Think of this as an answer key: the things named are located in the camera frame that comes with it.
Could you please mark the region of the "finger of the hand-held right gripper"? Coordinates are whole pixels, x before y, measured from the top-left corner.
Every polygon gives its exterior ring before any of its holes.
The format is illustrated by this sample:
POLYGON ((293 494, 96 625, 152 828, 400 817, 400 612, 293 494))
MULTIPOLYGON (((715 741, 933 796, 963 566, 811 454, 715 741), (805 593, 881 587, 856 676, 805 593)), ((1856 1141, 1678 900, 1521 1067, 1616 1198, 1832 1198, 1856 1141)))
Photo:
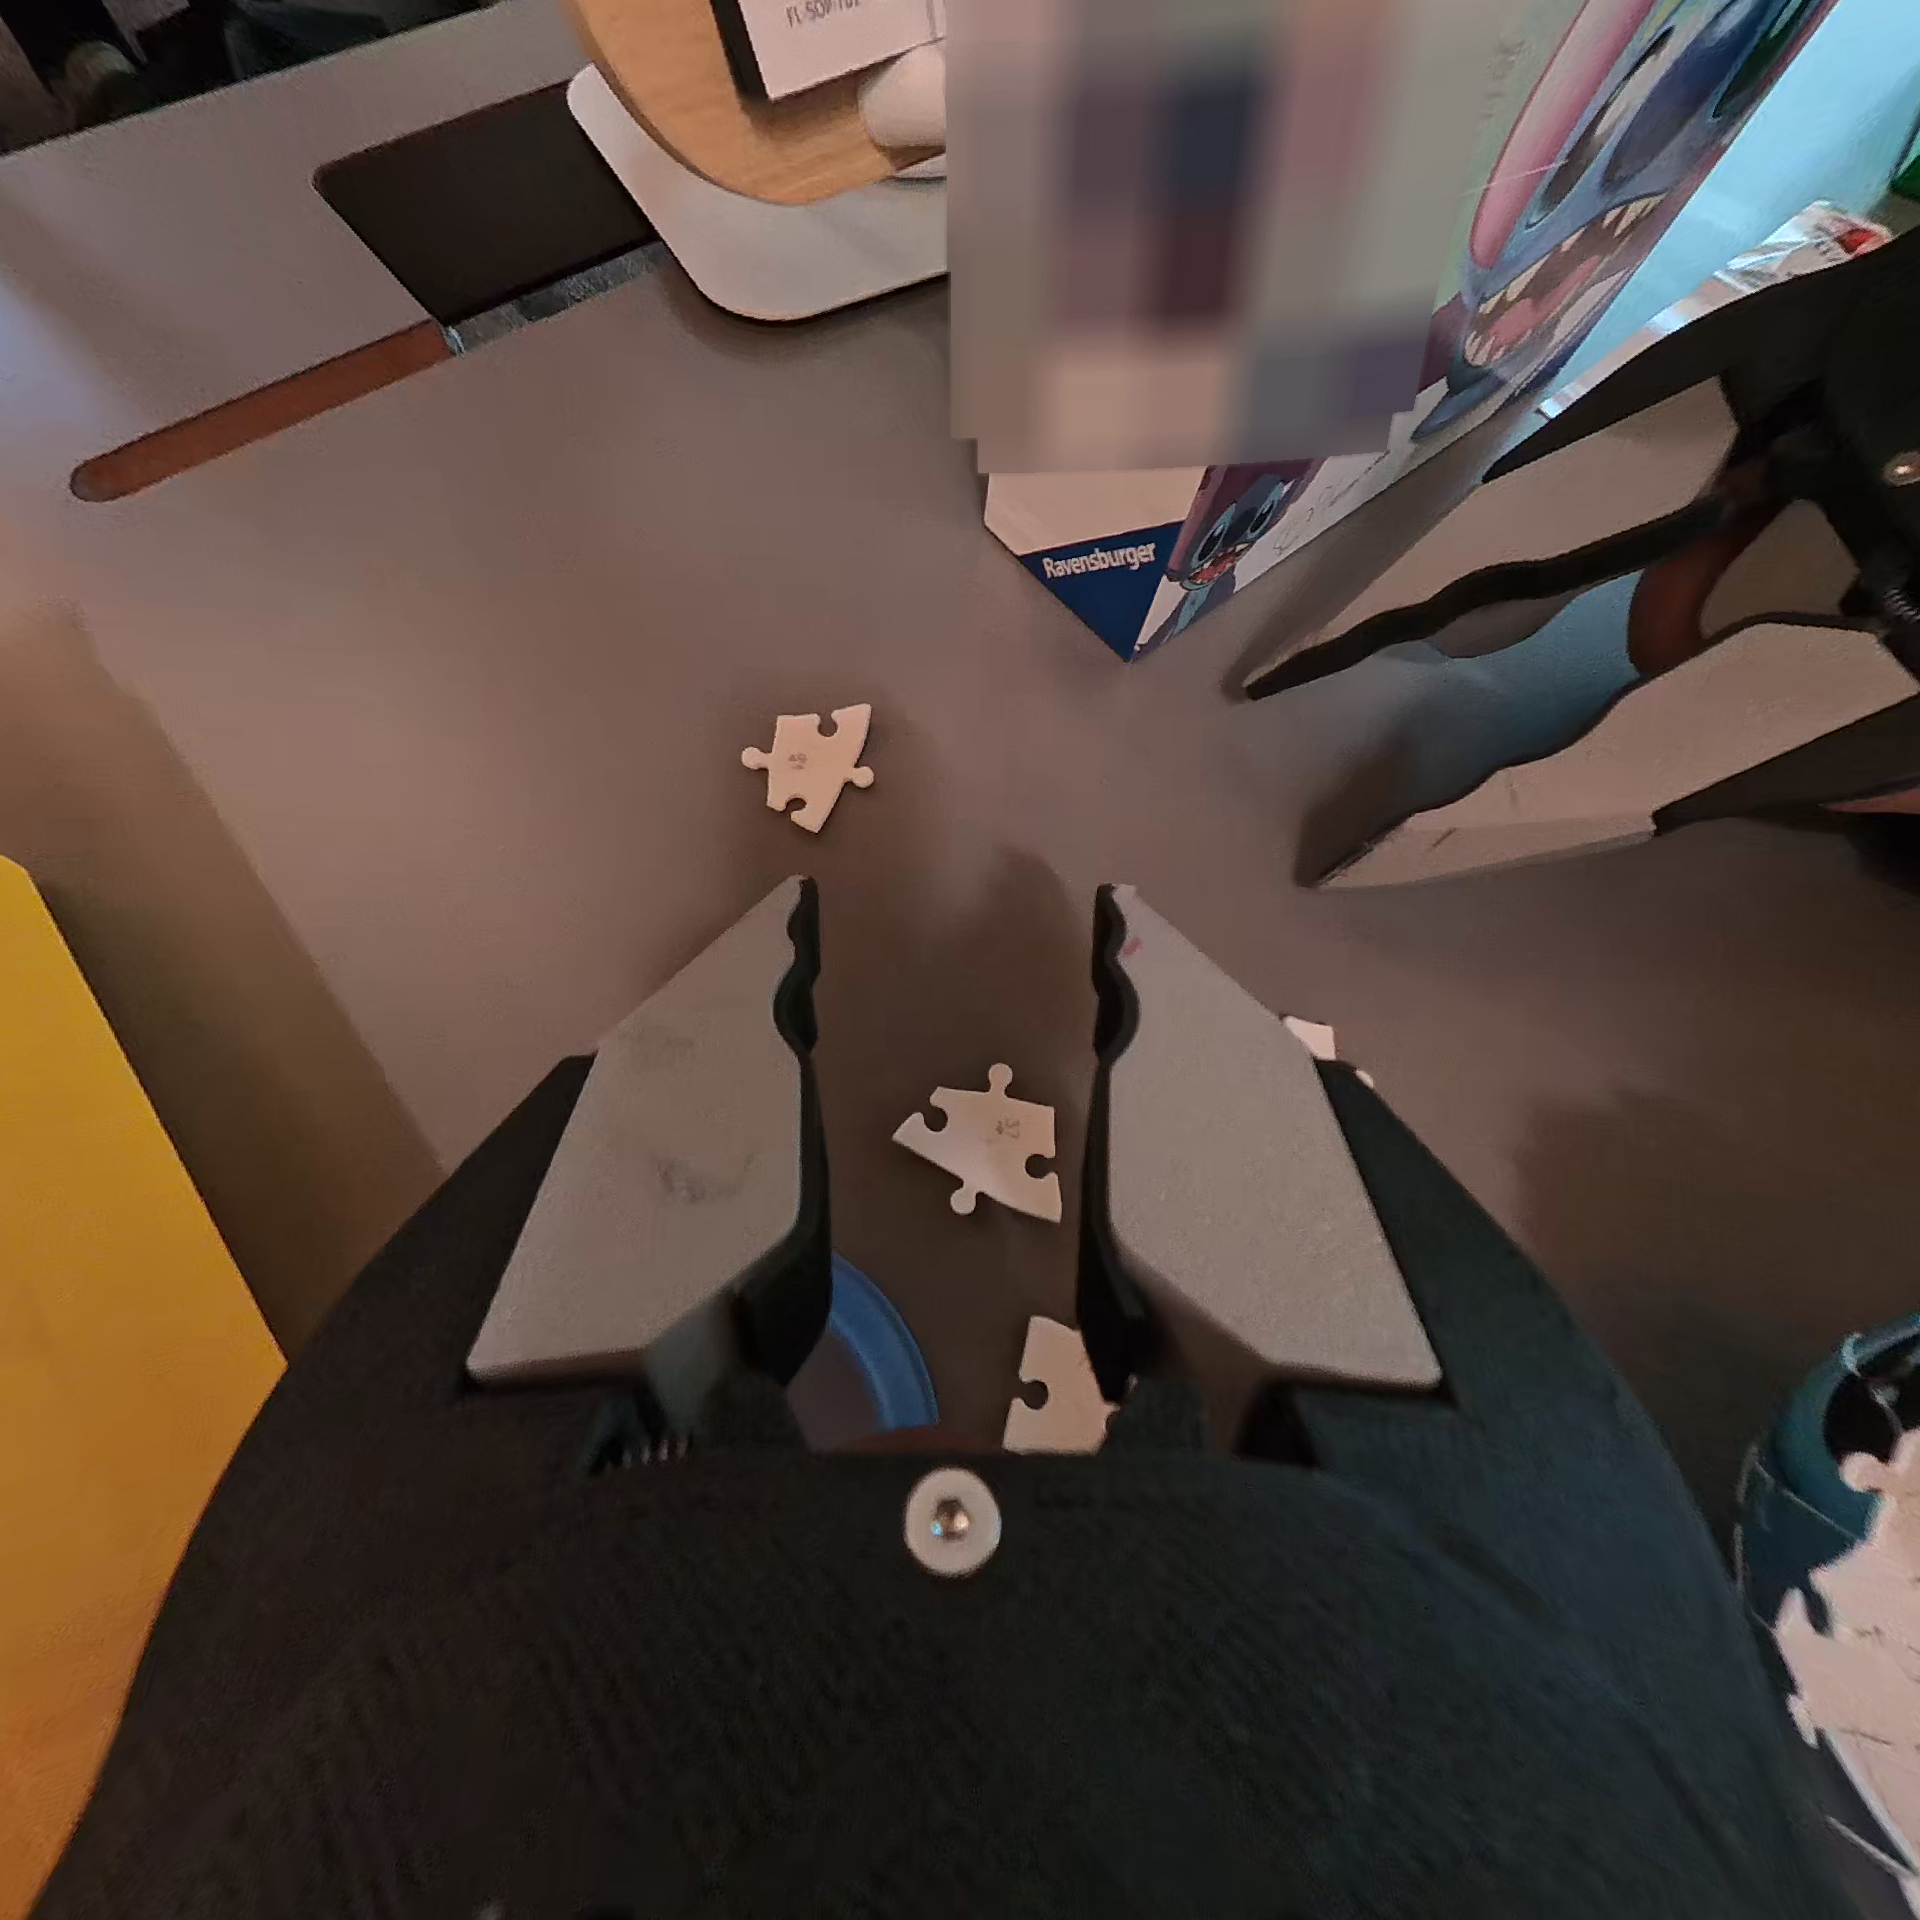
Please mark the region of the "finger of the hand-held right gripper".
POLYGON ((1317 893, 1399 891, 1617 853, 1688 826, 1915 797, 1915 629, 1745 620, 1653 680, 1397 648, 1407 709, 1302 842, 1317 893))
POLYGON ((1713 377, 1486 476, 1306 641, 1258 667, 1266 702, 1397 650, 1498 653, 1579 595, 1642 569, 1712 521, 1698 500, 1737 440, 1713 377))

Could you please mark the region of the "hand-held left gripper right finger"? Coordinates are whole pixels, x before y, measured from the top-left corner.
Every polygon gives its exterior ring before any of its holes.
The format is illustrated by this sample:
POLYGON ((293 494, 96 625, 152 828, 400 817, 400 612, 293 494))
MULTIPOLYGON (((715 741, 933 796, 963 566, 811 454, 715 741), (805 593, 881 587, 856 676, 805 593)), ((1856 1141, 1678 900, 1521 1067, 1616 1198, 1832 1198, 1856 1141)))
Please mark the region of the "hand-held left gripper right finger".
POLYGON ((1427 1396, 1442 1362, 1317 1056, 1128 883, 1094 891, 1074 1320, 1234 1446, 1291 1387, 1427 1396))

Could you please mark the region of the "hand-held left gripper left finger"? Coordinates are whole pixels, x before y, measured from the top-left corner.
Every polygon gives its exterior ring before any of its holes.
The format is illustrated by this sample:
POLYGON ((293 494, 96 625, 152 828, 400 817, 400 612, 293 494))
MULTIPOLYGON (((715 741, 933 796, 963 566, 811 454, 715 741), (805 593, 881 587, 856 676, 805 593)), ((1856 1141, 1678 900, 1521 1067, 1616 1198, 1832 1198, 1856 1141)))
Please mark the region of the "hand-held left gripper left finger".
POLYGON ((482 1387, 638 1382, 672 1433, 787 1387, 831 1308, 816 881, 782 881, 599 1042, 465 1356, 482 1387))

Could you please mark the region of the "partly built puzzle ball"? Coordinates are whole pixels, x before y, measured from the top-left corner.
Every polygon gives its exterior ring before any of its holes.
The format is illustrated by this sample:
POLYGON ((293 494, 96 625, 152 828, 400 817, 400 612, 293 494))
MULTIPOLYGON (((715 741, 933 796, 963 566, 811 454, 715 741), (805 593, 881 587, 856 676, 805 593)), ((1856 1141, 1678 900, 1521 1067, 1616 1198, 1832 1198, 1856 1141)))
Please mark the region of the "partly built puzzle ball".
POLYGON ((1735 1579, 1866 1915, 1917 1915, 1917 1316, 1850 1332, 1745 1452, 1735 1579))

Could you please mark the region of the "cartoon printed puzzle box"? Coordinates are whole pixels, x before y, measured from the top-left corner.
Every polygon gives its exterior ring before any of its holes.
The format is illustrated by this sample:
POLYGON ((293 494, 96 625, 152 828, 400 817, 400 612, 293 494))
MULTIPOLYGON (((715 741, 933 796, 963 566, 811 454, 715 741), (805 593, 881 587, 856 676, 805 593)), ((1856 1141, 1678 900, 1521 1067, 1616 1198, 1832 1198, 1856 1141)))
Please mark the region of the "cartoon printed puzzle box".
POLYGON ((1406 473, 1510 424, 1584 345, 1832 2, 1503 5, 1421 388, 1376 452, 1006 473, 984 531, 1125 664, 1406 473))

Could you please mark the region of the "person's right hand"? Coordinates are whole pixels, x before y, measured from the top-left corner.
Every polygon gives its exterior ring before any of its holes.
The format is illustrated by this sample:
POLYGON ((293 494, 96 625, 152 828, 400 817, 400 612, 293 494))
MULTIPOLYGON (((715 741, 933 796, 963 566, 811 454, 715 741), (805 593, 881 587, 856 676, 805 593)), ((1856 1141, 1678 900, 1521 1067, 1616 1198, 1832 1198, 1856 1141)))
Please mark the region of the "person's right hand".
POLYGON ((1783 509, 1781 502, 1745 508, 1642 569, 1624 621, 1624 653, 1642 682, 1659 680, 1712 648, 1702 620, 1712 593, 1783 509))

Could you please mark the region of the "crumpled white wrapper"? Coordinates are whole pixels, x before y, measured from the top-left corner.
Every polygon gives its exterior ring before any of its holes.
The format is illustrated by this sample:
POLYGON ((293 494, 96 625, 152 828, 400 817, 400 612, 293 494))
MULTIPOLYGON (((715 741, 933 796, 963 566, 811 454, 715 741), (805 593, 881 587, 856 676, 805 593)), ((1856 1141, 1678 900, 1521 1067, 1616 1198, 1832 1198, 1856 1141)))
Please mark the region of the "crumpled white wrapper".
POLYGON ((1719 266, 1688 297, 1688 312, 1694 316, 1712 313, 1776 283, 1802 280, 1878 252, 1891 237, 1897 237, 1897 232, 1878 219, 1850 212, 1832 202, 1811 202, 1755 246, 1719 266))

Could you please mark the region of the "blue plastic bowl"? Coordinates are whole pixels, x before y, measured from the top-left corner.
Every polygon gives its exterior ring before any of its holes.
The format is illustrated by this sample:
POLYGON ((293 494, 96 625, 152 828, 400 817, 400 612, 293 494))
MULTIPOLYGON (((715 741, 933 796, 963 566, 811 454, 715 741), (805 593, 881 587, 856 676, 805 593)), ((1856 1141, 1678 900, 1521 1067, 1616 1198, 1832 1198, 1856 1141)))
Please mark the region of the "blue plastic bowl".
POLYGON ((850 1449, 941 1419, 921 1344, 888 1297, 841 1256, 831 1256, 823 1338, 787 1382, 785 1402, 811 1452, 850 1449))

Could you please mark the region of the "yellow board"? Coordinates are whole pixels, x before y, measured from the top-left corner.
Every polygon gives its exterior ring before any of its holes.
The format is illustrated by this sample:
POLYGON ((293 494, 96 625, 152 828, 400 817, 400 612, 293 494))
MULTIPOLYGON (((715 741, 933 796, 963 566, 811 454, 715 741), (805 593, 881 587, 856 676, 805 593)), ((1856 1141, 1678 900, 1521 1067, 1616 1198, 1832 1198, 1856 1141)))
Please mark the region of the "yellow board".
POLYGON ((1 1914, 32 1908, 281 1348, 1 862, 1 1914))

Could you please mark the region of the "small white rounded object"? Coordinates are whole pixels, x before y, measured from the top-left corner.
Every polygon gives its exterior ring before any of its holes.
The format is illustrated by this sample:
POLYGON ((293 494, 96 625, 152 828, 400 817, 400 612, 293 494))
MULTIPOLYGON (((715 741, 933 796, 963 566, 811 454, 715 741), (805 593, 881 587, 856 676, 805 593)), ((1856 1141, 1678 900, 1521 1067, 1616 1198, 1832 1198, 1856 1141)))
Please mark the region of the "small white rounded object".
POLYGON ((878 65, 856 85, 856 109, 870 142, 906 180, 945 179, 945 44, 926 41, 878 65))

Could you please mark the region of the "white and wooden desk stand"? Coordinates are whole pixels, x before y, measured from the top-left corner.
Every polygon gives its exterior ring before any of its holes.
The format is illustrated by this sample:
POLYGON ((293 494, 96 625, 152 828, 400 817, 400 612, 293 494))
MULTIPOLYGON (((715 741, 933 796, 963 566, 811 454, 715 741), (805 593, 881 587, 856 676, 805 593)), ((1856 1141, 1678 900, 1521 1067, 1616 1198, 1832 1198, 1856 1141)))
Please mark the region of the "white and wooden desk stand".
POLYGON ((865 136, 870 70, 752 102, 710 2, 568 2, 566 102, 697 291, 742 320, 811 320, 945 274, 945 179, 865 136))

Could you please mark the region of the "white paper card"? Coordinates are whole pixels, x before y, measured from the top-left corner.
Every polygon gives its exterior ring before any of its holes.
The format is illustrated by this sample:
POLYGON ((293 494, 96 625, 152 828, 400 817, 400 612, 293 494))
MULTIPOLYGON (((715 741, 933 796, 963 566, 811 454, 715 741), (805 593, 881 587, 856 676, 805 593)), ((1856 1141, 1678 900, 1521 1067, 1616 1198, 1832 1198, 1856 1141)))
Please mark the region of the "white paper card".
POLYGON ((782 102, 944 37, 944 2, 710 2, 726 69, 752 102, 782 102))

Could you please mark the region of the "black rectangular desk cover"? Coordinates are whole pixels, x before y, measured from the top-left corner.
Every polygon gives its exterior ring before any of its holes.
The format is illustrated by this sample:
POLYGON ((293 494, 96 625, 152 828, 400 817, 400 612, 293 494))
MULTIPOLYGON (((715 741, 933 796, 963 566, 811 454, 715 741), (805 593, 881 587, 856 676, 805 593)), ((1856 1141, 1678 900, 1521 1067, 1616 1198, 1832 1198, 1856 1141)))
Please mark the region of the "black rectangular desk cover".
POLYGON ((443 330, 655 240, 551 82, 325 163, 325 205, 443 330))

